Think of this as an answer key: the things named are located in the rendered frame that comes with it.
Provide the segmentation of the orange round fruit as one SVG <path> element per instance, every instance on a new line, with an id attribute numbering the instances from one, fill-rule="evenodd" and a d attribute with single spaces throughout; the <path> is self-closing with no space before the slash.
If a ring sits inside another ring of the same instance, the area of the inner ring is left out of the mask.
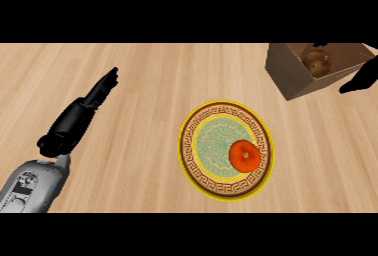
<path id="1" fill-rule="evenodd" d="M 253 172 L 260 166 L 260 151 L 248 140 L 238 140 L 229 149 L 229 161 L 241 173 Z"/>

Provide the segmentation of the yellow-rimmed patterned plate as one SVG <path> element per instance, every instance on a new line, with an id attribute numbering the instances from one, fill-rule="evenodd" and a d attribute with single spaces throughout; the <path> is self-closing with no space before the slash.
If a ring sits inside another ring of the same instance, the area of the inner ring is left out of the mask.
<path id="1" fill-rule="evenodd" d="M 260 166 L 241 173 L 229 161 L 229 149 L 248 140 L 260 151 Z M 185 176 L 211 199 L 238 202 L 266 185 L 275 164 L 270 131 L 257 113 L 234 101 L 203 104 L 186 117 L 177 141 L 179 162 Z"/>

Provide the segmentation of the brown cardboard box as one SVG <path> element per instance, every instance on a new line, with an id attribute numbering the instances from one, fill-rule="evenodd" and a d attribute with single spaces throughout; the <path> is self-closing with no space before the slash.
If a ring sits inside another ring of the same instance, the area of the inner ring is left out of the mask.
<path id="1" fill-rule="evenodd" d="M 313 50 L 324 50 L 334 60 L 330 73 L 316 78 L 303 64 Z M 375 57 L 362 43 L 328 43 L 315 47 L 312 43 L 270 43 L 266 71 L 287 100 L 324 89 L 361 69 Z"/>

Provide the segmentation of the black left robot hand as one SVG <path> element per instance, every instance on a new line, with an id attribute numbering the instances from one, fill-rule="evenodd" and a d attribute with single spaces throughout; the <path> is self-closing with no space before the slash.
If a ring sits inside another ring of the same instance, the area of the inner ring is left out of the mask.
<path id="1" fill-rule="evenodd" d="M 117 72 L 118 68 L 114 67 L 96 82 L 87 95 L 77 98 L 61 113 L 47 134 L 37 142 L 43 156 L 53 158 L 73 152 L 89 128 L 96 110 L 118 84 Z"/>

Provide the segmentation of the brown-green pear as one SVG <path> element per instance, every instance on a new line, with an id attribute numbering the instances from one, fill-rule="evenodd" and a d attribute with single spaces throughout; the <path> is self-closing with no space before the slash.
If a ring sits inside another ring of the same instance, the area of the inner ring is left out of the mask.
<path id="1" fill-rule="evenodd" d="M 324 77 L 332 70 L 334 67 L 334 58 L 331 54 L 321 50 L 312 50 L 304 58 L 303 65 L 307 68 L 309 73 L 315 78 Z"/>

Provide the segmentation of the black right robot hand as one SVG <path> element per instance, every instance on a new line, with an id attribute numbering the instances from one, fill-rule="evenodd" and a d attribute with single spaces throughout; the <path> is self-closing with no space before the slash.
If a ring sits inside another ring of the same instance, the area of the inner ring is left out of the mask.
<path id="1" fill-rule="evenodd" d="M 340 93 L 368 89 L 378 80 L 378 55 L 363 64 L 352 80 L 340 87 Z"/>

